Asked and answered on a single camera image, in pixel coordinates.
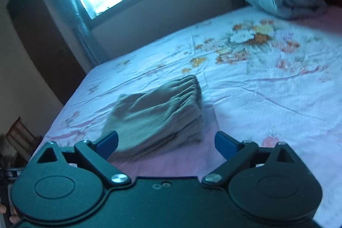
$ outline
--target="brown door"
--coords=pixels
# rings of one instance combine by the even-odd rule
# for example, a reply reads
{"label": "brown door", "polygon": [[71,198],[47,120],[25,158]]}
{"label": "brown door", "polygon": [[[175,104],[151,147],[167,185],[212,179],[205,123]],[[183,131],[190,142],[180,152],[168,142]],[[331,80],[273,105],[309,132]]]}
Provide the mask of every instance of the brown door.
{"label": "brown door", "polygon": [[62,104],[85,77],[43,0],[10,0],[7,9],[36,68]]}

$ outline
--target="bed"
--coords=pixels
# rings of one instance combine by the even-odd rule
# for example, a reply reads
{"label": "bed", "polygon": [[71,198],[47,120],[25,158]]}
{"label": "bed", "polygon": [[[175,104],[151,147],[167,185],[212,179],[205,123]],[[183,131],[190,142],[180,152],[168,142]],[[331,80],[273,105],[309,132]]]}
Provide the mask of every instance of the bed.
{"label": "bed", "polygon": [[283,21],[251,7],[207,20],[94,68],[60,112],[42,144],[95,140],[120,94],[150,90],[194,74],[203,93],[201,143],[134,162],[110,161],[132,178],[198,176],[225,159],[222,130],[273,147],[286,141],[324,189],[315,216],[342,224],[342,9]]}

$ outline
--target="human hand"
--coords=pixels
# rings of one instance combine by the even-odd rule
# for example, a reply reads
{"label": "human hand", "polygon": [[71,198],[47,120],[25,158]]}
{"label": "human hand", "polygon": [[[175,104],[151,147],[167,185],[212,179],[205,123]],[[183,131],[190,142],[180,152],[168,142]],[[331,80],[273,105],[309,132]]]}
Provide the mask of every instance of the human hand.
{"label": "human hand", "polygon": [[[4,206],[3,204],[0,204],[0,214],[5,214],[7,211],[6,206]],[[16,224],[19,221],[19,216],[17,215],[17,212],[15,210],[15,208],[13,208],[13,215],[10,216],[10,222],[12,222],[13,224]]]}

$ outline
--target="mattress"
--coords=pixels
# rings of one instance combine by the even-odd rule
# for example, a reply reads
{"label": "mattress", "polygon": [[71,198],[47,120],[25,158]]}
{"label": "mattress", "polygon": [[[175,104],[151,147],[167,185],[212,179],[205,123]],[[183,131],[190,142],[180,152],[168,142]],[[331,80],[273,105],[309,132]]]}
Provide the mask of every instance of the mattress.
{"label": "mattress", "polygon": [[157,157],[111,163],[132,178],[202,178],[225,161],[214,147],[218,130],[264,147],[286,141],[323,187],[316,221],[339,228],[341,15],[341,8],[330,7],[314,19],[283,21],[247,7],[173,33],[94,68],[42,144],[95,140],[120,94],[194,74],[203,93],[204,141]]}

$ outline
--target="wooden chair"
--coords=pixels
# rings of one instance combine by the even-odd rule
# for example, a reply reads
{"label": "wooden chair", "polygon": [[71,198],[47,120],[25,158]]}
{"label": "wooden chair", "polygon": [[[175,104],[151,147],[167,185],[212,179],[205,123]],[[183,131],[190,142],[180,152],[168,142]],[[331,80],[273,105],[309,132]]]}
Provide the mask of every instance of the wooden chair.
{"label": "wooden chair", "polygon": [[28,162],[42,142],[43,137],[34,136],[19,117],[7,132],[6,139],[17,150],[18,154]]}

